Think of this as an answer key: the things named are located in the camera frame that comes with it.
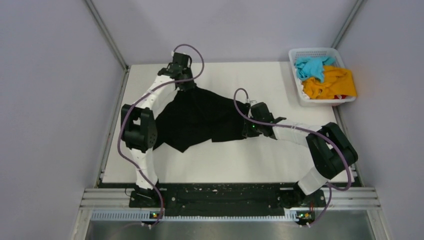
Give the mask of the black t-shirt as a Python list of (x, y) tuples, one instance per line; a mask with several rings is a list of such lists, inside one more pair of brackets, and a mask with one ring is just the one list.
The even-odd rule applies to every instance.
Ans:
[(158, 137), (153, 148), (167, 144), (183, 153), (208, 140), (243, 140), (245, 120), (241, 114), (249, 108), (247, 103), (199, 87), (178, 91), (155, 119)]

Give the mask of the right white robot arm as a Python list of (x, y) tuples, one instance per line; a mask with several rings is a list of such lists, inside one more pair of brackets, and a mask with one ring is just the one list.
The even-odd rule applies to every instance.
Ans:
[(263, 102), (249, 105), (247, 113), (240, 115), (248, 123), (248, 129), (259, 135), (276, 141), (289, 141), (307, 148), (313, 161), (313, 167), (293, 186), (293, 200), (299, 206), (307, 206), (314, 194), (323, 185), (328, 184), (342, 172), (346, 173), (347, 185), (338, 187), (347, 191), (352, 186), (350, 166), (359, 156), (340, 126), (334, 122), (325, 125), (308, 125), (275, 118)]

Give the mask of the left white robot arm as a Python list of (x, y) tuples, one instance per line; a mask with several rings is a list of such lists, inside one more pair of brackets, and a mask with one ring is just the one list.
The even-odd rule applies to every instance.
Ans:
[(196, 87), (191, 64), (189, 55), (174, 52), (172, 61), (158, 71), (141, 99), (121, 107), (119, 138), (130, 152), (129, 157), (123, 158), (134, 166), (135, 192), (149, 207), (156, 206), (161, 198), (159, 191), (155, 190), (158, 176), (154, 169), (153, 147), (159, 135), (155, 119), (178, 91)]

